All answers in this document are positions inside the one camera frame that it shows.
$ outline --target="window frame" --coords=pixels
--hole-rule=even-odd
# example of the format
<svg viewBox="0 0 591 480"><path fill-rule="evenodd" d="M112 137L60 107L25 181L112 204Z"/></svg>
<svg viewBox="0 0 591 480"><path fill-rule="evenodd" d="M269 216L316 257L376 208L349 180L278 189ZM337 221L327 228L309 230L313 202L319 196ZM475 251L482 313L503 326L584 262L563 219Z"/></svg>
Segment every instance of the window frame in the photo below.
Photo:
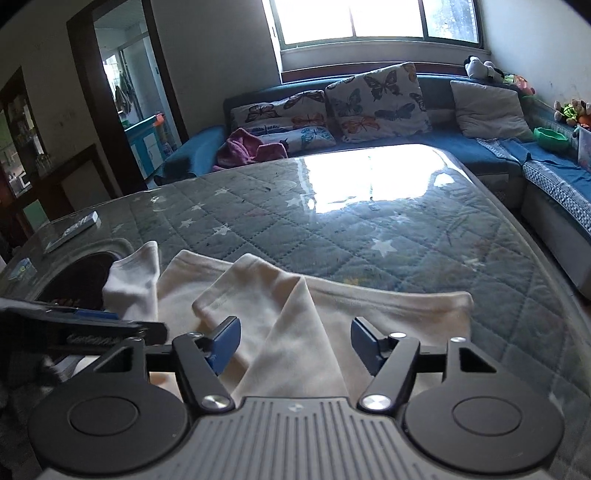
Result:
<svg viewBox="0 0 591 480"><path fill-rule="evenodd" d="M482 17L480 15L480 5L479 0L472 0L472 4L474 5L474 16L476 20L476 34L478 35L478 42L470 42L465 40L454 40L452 38L441 38L441 37L430 37L428 34L427 28L427 16L425 14L425 6L423 4L423 0L418 1L418 9L421 15L421 25L423 26L423 36L422 37L358 37L355 31L355 22L353 22L353 15L349 10L349 17L351 21L351 28L353 31L352 37L345 37L345 38L326 38L324 40L310 40L306 42L299 42L299 43L290 43L286 44L285 39L283 37L283 30L281 28L281 20L279 19L279 13L277 11L277 5L275 4L275 0L269 0L271 4L271 11L273 13L273 20L275 22L275 32L277 33L277 38L279 39L280 50L289 50L292 48L300 48L300 47L310 47L316 45L326 45L330 43L345 43L345 42L359 42L359 41L374 41L374 40L386 40L386 41L419 41L419 42L432 42L432 43L443 43L448 45L458 45L463 47L473 47L473 48L484 48L484 42L482 38Z"/></svg>

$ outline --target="wooden cabinet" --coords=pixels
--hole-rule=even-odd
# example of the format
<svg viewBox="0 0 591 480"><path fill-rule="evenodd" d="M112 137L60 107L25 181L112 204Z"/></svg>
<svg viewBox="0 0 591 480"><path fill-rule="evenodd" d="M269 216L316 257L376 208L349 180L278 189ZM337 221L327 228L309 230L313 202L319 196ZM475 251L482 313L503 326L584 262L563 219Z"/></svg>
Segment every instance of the wooden cabinet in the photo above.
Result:
<svg viewBox="0 0 591 480"><path fill-rule="evenodd" d="M0 90L0 110L0 233L10 246L23 245L43 223L74 212L61 182L87 161L115 198L95 145L59 165L52 163L21 69Z"/></svg>

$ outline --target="white towel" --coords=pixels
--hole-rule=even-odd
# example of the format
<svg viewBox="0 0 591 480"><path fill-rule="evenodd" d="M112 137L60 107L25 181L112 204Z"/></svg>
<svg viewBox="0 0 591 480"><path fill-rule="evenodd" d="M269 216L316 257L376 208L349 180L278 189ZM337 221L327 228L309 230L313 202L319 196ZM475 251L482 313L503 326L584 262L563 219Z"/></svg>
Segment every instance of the white towel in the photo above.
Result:
<svg viewBox="0 0 591 480"><path fill-rule="evenodd" d="M230 264L188 251L170 262L154 288L157 264L153 242L114 263L105 306L125 319L166 323L170 339L239 317L241 344L221 377L236 402L261 395L347 396L355 403L372 379L351 347L355 316L384 334L404 332L425 345L469 338L467 292L372 290L287 273L249 254ZM144 316L132 316L137 312ZM433 381L421 380L419 390Z"/></svg>

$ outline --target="pink towel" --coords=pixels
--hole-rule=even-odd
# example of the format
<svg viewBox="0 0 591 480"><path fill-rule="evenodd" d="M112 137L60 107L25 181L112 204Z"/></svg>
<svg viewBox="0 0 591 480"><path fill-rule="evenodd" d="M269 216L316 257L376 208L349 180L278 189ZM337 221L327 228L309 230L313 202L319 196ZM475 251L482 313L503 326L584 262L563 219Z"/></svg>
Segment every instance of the pink towel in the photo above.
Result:
<svg viewBox="0 0 591 480"><path fill-rule="evenodd" d="M213 171L278 160L279 158L287 158L287 152L283 145L280 143L264 144L260 138L239 128L217 151L217 165L213 166Z"/></svg>

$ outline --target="stuffed animal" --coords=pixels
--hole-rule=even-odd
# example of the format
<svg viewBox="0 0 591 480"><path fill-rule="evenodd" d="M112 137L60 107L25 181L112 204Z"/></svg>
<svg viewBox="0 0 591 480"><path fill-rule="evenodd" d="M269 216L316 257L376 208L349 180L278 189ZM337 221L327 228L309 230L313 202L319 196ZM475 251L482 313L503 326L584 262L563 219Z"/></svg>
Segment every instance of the stuffed animal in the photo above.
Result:
<svg viewBox="0 0 591 480"><path fill-rule="evenodd" d="M521 75L514 75L513 85L515 85L525 95L535 95L535 88L530 86L530 83Z"/></svg>
<svg viewBox="0 0 591 480"><path fill-rule="evenodd" d="M471 79L501 83L505 78L505 74L496 68L494 63L491 61L482 63L478 57L469 57L464 61L464 66Z"/></svg>
<svg viewBox="0 0 591 480"><path fill-rule="evenodd" d="M560 102L554 103L554 119L557 122L565 122L569 127L581 125L583 128L591 128L591 103L583 100L573 100L562 106Z"/></svg>

